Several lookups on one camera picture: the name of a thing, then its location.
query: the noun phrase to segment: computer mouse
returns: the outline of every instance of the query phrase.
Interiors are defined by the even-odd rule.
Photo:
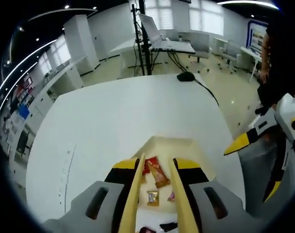
[[[195,76],[193,73],[190,73],[190,72],[183,72],[179,75],[177,75],[177,79],[180,81],[180,82],[192,82],[195,80]]]

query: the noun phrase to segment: person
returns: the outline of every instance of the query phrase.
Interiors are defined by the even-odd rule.
[[[286,93],[295,97],[295,20],[278,12],[267,27],[261,57],[262,105],[271,107]]]

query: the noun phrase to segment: tiled floor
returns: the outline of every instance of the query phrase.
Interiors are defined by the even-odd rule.
[[[231,74],[225,62],[215,55],[211,55],[208,59],[200,59],[200,63],[197,63],[196,57],[189,58],[186,54],[179,54],[179,59],[184,66],[189,67],[190,72],[200,71],[201,77],[218,100],[232,135],[237,136],[255,117],[254,110],[259,103],[257,95],[259,84],[256,80],[253,78],[249,83],[250,74],[239,69],[237,73]],[[101,65],[94,72],[82,77],[85,86],[119,78],[120,62],[119,56],[101,61]],[[219,69],[218,63],[223,65],[222,70]],[[181,72],[171,61],[168,70],[169,73]],[[141,76],[140,67],[137,67],[136,73],[136,76]],[[155,65],[153,75],[155,74],[164,74],[162,64]],[[122,78],[133,76],[134,68],[125,68],[122,72]]]

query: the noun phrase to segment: person's arm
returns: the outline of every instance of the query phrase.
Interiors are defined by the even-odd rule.
[[[269,56],[269,35],[266,33],[263,43],[262,43],[262,68],[260,72],[260,79],[263,83],[266,83],[266,79],[268,78],[268,56]]]

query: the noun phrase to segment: black pole stand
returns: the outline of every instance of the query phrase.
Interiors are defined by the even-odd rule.
[[[132,4],[131,12],[133,14],[133,23],[134,23],[134,28],[135,28],[135,31],[136,31],[136,43],[138,44],[138,50],[139,50],[139,62],[141,64],[142,75],[145,75],[144,63],[143,63],[142,51],[141,51],[141,44],[140,44],[140,41],[139,41],[139,33],[138,33],[137,18],[136,18],[136,9],[134,8],[134,4]]]
[[[144,0],[139,0],[139,9],[141,14],[145,14],[145,5]],[[145,54],[145,62],[146,62],[146,69],[147,69],[147,75],[152,75],[152,67],[151,67],[151,61],[149,56],[149,46],[148,46],[148,38],[146,31],[142,25],[142,34],[143,34],[143,52]]]

